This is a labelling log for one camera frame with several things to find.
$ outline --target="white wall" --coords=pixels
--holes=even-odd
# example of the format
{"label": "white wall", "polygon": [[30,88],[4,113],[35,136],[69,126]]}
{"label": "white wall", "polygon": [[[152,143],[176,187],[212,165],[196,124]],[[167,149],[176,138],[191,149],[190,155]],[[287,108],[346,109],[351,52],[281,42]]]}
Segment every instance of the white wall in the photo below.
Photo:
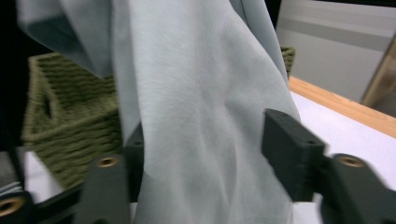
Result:
{"label": "white wall", "polygon": [[396,8],[283,0],[281,45],[297,48],[293,76],[359,102],[396,31]]}

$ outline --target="metal grommet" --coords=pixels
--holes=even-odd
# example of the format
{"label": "metal grommet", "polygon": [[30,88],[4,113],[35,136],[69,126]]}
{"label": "metal grommet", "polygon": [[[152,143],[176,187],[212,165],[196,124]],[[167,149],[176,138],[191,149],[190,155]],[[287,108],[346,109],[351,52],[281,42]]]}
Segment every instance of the metal grommet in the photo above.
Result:
{"label": "metal grommet", "polygon": [[18,211],[24,204],[25,199],[23,197],[8,198],[0,201],[0,217]]}
{"label": "metal grommet", "polygon": [[99,160],[98,166],[99,167],[109,167],[109,166],[115,165],[118,161],[119,160],[117,160],[117,158],[107,157],[107,158],[103,158],[103,159]]}
{"label": "metal grommet", "polygon": [[358,160],[353,157],[342,156],[342,157],[339,157],[338,160],[347,166],[352,166],[352,167],[363,167],[364,166],[364,163],[361,160]]}

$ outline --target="light gray towel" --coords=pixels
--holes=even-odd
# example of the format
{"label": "light gray towel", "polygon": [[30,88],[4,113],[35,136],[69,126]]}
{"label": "light gray towel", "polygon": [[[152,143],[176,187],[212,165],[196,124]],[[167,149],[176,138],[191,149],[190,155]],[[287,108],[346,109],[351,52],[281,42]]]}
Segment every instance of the light gray towel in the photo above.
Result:
{"label": "light gray towel", "polygon": [[125,140],[142,121],[134,223],[290,221],[260,147],[264,108],[298,114],[262,0],[19,0],[19,12],[37,41],[114,71]]}

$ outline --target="wooden table edge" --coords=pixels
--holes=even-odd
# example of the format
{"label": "wooden table edge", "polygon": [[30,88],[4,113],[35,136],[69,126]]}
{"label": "wooden table edge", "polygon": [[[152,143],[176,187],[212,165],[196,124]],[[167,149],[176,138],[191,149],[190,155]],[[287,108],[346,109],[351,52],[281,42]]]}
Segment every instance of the wooden table edge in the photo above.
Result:
{"label": "wooden table edge", "polygon": [[317,104],[326,106],[350,119],[396,138],[396,118],[360,105],[333,92],[323,90],[296,77],[290,77],[289,85],[291,91]]}

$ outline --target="wicker basket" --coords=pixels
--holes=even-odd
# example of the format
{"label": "wicker basket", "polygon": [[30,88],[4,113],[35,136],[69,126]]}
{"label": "wicker basket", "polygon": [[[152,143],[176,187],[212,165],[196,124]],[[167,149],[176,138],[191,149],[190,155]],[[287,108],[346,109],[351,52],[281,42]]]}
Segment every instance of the wicker basket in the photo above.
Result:
{"label": "wicker basket", "polygon": [[296,55],[296,49],[293,47],[281,46],[283,61],[285,62],[286,71],[288,72],[288,77],[290,77],[291,68],[293,67],[294,57]]}
{"label": "wicker basket", "polygon": [[68,189],[83,181],[92,159],[121,147],[113,79],[99,79],[58,53],[29,64],[22,139]]}

